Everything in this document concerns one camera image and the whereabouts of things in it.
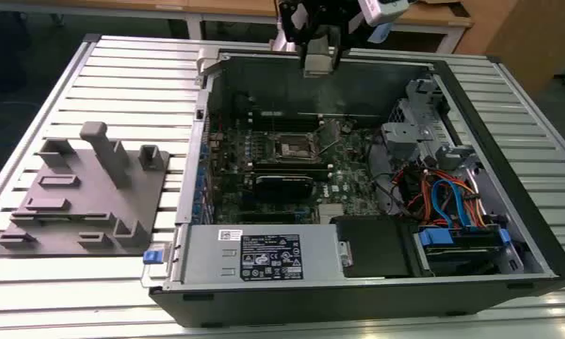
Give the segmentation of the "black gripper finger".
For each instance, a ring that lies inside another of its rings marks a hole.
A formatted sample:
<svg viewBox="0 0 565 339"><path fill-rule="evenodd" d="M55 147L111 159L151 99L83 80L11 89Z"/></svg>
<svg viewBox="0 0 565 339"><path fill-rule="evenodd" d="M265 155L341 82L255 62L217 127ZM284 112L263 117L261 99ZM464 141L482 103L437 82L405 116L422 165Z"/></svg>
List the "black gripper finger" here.
<svg viewBox="0 0 565 339"><path fill-rule="evenodd" d="M300 58L300 69L305 69L308 44L312 40L313 29L310 25L304 25L302 28L296 28L290 20L284 22L284 34L288 42L294 43L296 52Z"/></svg>
<svg viewBox="0 0 565 339"><path fill-rule="evenodd" d="M348 31L348 26L332 26L332 70L336 70L338 68L342 54L352 48L353 42L354 38L352 37L352 33Z"/></svg>

